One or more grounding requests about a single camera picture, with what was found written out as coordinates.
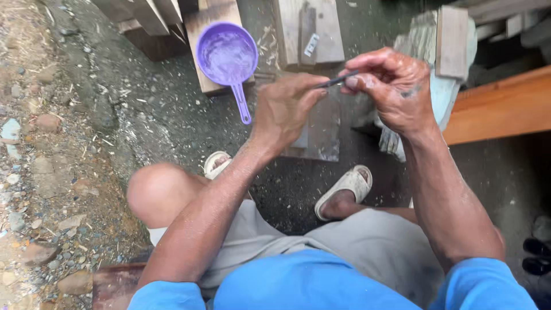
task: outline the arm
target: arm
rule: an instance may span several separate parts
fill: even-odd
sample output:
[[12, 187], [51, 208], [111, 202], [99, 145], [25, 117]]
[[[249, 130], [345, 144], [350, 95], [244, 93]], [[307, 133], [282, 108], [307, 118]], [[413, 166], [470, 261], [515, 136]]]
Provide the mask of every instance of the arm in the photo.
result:
[[296, 74], [262, 87], [249, 140], [174, 219], [155, 247], [138, 288], [153, 281], [196, 282], [201, 278], [222, 246], [253, 178], [299, 137], [308, 111], [327, 94], [324, 89], [310, 88], [327, 80]]
[[499, 232], [464, 182], [434, 119], [426, 63], [385, 48], [347, 62], [343, 93], [368, 93], [400, 134], [419, 225], [444, 270], [475, 257], [504, 260]]

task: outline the foot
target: foot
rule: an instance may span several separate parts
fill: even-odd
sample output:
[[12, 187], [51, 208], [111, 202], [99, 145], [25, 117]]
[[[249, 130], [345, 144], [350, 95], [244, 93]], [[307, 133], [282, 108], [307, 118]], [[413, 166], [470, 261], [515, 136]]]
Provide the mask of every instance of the foot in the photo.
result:
[[[369, 174], [367, 171], [359, 170], [359, 173], [369, 182]], [[356, 204], [356, 197], [351, 190], [343, 189], [334, 193], [320, 209], [321, 215], [325, 218], [331, 220], [344, 220], [350, 215], [362, 210], [363, 207]]]
[[[213, 170], [218, 168], [220, 165], [222, 165], [223, 163], [225, 163], [226, 161], [228, 161], [230, 158], [226, 155], [222, 155], [220, 158], [218, 158], [217, 160], [214, 161], [214, 166], [213, 166]], [[250, 199], [252, 200], [252, 197], [251, 197], [251, 194], [249, 194], [249, 191], [247, 191], [247, 193], [245, 194], [245, 196], [243, 197], [243, 199]]]

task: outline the blue shirt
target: blue shirt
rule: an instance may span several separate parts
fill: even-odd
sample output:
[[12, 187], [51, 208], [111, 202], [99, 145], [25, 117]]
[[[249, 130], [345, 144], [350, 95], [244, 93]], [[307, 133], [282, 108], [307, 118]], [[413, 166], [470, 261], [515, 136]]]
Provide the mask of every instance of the blue shirt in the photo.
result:
[[[341, 258], [303, 250], [247, 263], [229, 274], [214, 309], [419, 309], [392, 289], [363, 276]], [[455, 265], [430, 309], [534, 309], [505, 263], [472, 258]], [[205, 309], [195, 283], [152, 282], [136, 292], [137, 309]]]

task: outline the fingernail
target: fingernail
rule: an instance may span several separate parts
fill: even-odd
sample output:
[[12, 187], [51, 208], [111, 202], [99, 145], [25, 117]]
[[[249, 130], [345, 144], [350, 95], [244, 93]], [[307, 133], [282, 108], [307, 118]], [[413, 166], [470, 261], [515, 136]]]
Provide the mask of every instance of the fingernail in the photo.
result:
[[356, 86], [358, 86], [358, 78], [356, 77], [349, 77], [344, 81], [344, 84], [351, 89], [356, 89]]

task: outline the concrete floor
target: concrete floor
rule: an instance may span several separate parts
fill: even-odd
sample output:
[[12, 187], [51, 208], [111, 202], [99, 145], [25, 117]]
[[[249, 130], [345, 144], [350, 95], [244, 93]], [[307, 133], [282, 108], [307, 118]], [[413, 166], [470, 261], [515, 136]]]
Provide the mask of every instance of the concrete floor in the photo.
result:
[[[121, 183], [139, 167], [158, 161], [175, 162], [199, 173], [203, 156], [219, 149], [235, 154], [245, 142], [250, 127], [241, 124], [233, 96], [209, 99], [201, 94], [191, 54], [152, 63], [92, 4], [79, 0], [45, 2], [56, 18], [52, 36], [65, 54], [65, 68], [75, 80], [83, 103], [74, 107], [75, 112], [93, 110], [91, 122], [96, 130], [101, 129], [108, 140], [116, 142], [117, 147], [106, 145], [105, 150], [114, 153], [114, 168]], [[243, 25], [255, 39], [262, 36], [264, 26], [274, 26], [271, 1], [238, 3]], [[67, 20], [67, 14], [59, 9], [62, 4], [71, 8], [74, 19]], [[347, 59], [392, 46], [396, 35], [408, 31], [411, 17], [422, 8], [421, 1], [365, 0], [357, 4], [352, 8], [346, 1], [337, 1]], [[79, 28], [80, 35], [62, 40], [60, 30], [69, 27]], [[87, 55], [82, 51], [84, 46], [93, 52]], [[267, 65], [266, 58], [260, 58], [259, 71], [273, 72], [274, 66]], [[334, 76], [341, 68], [319, 74]], [[96, 84], [109, 90], [109, 99]], [[123, 89], [132, 92], [122, 97]], [[253, 114], [253, 89], [248, 90], [247, 101]], [[354, 98], [343, 96], [341, 103], [338, 163], [278, 158], [252, 186], [262, 216], [284, 233], [302, 234], [321, 225], [313, 213], [315, 201], [358, 163], [370, 167], [374, 177], [366, 204], [405, 207], [409, 203], [411, 191], [404, 165], [381, 154], [378, 140], [350, 129], [352, 107], [357, 103]], [[533, 218], [543, 212], [541, 188], [549, 185], [542, 183], [549, 174], [545, 161], [549, 157], [536, 155], [541, 154], [541, 139], [547, 137], [540, 134], [451, 148], [467, 183], [506, 238], [507, 263], [527, 287], [537, 285], [537, 279], [520, 268], [525, 256], [522, 242], [530, 235]]]

